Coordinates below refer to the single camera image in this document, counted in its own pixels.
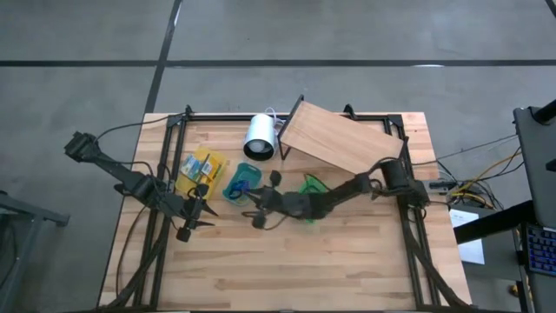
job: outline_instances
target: black stripe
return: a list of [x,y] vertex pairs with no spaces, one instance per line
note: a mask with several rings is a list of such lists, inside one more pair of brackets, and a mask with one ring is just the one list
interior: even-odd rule
[[150,67],[157,64],[156,60],[0,61],[0,67]]
[[166,35],[164,36],[160,56],[158,57],[158,65],[156,66],[155,76],[153,77],[153,82],[150,85],[149,96],[147,97],[147,103],[145,104],[145,113],[152,113],[155,111],[156,98],[158,97],[158,90],[160,89],[162,74],[164,74],[166,60],[168,59],[170,45],[172,44],[172,37],[174,36],[175,24],[177,23],[177,15],[181,5],[182,0],[175,0],[174,5],[172,6],[170,19],[168,20],[168,27],[166,28]]
[[556,66],[556,59],[540,60],[175,60],[169,68],[249,68],[249,67],[486,67]]
[[546,5],[548,5],[548,8],[553,13],[554,17],[556,17],[556,3],[554,3],[554,0],[546,0]]

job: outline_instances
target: yellow package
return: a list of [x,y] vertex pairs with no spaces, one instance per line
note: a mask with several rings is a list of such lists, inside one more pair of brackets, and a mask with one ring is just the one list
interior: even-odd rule
[[226,157],[217,151],[199,147],[183,161],[178,174],[175,188],[188,193],[197,184],[208,185],[205,199],[209,199],[226,169]]

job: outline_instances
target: electronics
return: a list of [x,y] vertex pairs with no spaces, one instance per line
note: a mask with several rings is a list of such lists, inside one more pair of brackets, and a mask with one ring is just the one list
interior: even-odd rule
[[527,255],[526,266],[532,272],[556,276],[556,231],[526,224],[523,249]]
[[251,118],[243,141],[243,153],[253,160],[266,161],[276,152],[275,120],[266,114]]

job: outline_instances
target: yellow wire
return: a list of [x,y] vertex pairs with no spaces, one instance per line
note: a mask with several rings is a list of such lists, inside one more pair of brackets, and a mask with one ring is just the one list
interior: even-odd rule
[[473,180],[471,180],[469,183],[466,183],[465,185],[461,186],[459,189],[457,189],[455,192],[460,192],[463,190],[466,190],[467,188],[471,187],[472,184],[474,184],[475,182],[477,182],[478,180],[480,180],[481,177],[483,177],[486,173],[488,173],[489,170],[492,170],[493,168],[497,167],[498,165],[504,163],[505,161],[508,161],[518,155],[520,155],[521,152],[518,152],[516,154],[512,154],[509,157],[506,157],[502,160],[499,160],[497,163],[494,163],[493,165],[491,165],[488,169],[484,170],[482,173],[480,173],[477,177],[475,177]]
[[473,198],[473,199],[479,201],[480,203],[485,204],[488,208],[494,209],[494,206],[492,206],[490,203],[488,203],[487,200],[485,200],[484,198],[482,198],[482,197],[480,197],[480,196],[476,196],[476,195],[474,195],[474,194],[467,194],[467,193],[463,193],[463,192],[458,192],[458,193],[452,194],[452,196],[466,196],[466,197],[470,197],[470,198]]

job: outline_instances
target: green object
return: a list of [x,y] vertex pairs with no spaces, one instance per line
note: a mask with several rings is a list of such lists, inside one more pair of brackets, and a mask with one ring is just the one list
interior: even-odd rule
[[230,198],[231,190],[238,190],[238,187],[254,189],[259,185],[261,181],[262,173],[261,170],[257,169],[255,166],[248,163],[237,164],[237,170],[234,176],[229,181],[228,187],[222,191],[222,194],[228,201],[235,205],[246,205],[249,203],[249,198],[245,195],[240,196],[237,199]]
[[[328,189],[320,180],[315,179],[309,175],[305,175],[305,183],[299,188],[299,193],[307,194],[307,193],[324,193],[327,192]],[[314,224],[314,220],[306,219],[305,222]]]

